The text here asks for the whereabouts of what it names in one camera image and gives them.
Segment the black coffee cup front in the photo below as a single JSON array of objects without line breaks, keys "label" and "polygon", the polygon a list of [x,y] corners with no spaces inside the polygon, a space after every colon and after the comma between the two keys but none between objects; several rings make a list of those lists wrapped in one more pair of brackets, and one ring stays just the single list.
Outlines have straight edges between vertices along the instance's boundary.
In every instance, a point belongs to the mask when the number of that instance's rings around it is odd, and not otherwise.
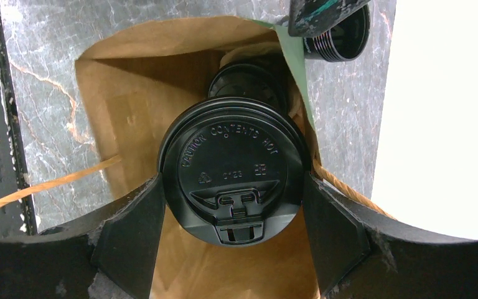
[{"label": "black coffee cup front", "polygon": [[289,112],[285,73],[254,62],[235,62],[222,67],[211,80],[207,96],[249,98],[281,113]]}]

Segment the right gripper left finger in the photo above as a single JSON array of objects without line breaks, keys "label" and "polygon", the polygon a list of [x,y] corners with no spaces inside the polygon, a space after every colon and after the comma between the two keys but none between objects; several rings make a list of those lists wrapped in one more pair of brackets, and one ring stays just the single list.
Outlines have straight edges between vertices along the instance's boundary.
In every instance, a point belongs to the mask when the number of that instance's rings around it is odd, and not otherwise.
[{"label": "right gripper left finger", "polygon": [[165,214],[161,175],[37,235],[0,240],[0,298],[149,298]]}]

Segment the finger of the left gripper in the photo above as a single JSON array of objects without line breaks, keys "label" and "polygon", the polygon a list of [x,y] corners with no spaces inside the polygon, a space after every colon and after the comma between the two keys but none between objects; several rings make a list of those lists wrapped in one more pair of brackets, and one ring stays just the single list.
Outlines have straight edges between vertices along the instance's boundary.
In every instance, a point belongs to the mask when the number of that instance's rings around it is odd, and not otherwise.
[{"label": "finger of the left gripper", "polygon": [[370,0],[291,0],[288,34],[315,37],[364,7]]}]

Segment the green paper bag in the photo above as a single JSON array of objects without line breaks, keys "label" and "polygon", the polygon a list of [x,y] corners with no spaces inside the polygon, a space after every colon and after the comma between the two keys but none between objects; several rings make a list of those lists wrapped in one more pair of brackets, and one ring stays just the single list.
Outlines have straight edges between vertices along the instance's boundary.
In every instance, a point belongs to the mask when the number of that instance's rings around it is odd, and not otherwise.
[{"label": "green paper bag", "polygon": [[[172,122],[191,106],[214,99],[207,90],[222,67],[254,62],[285,73],[289,112],[282,114],[304,135],[311,157],[307,174],[388,217],[321,165],[303,39],[282,26],[219,16],[150,21],[97,42],[77,59],[75,71],[102,162],[53,185],[104,169],[116,201],[161,175],[159,151]],[[166,201],[149,298],[324,298],[303,203],[278,235],[251,246],[226,247],[186,232]]]}]

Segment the black coffee cup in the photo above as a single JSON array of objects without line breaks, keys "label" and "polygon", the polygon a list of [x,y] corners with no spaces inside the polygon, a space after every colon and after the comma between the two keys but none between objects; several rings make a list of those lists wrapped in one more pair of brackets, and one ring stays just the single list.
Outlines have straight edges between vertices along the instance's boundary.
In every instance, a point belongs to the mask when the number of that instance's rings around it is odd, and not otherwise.
[{"label": "black coffee cup", "polygon": [[326,62],[355,60],[367,45],[370,29],[370,9],[366,4],[321,35],[304,38],[304,58]]},{"label": "black coffee cup", "polygon": [[254,62],[235,62],[222,67],[211,80],[207,96],[249,98],[281,113],[289,112],[285,73]]},{"label": "black coffee cup", "polygon": [[157,170],[167,205],[190,235],[244,247],[278,235],[302,203],[309,148],[273,107],[214,98],[181,113],[162,141]]}]

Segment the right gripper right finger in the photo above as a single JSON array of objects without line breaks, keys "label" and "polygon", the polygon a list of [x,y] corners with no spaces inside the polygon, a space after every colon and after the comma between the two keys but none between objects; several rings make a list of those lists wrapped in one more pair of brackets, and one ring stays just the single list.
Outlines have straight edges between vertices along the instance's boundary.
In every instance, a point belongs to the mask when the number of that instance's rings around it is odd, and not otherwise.
[{"label": "right gripper right finger", "polygon": [[304,220],[324,298],[478,298],[478,240],[384,216],[304,176]]}]

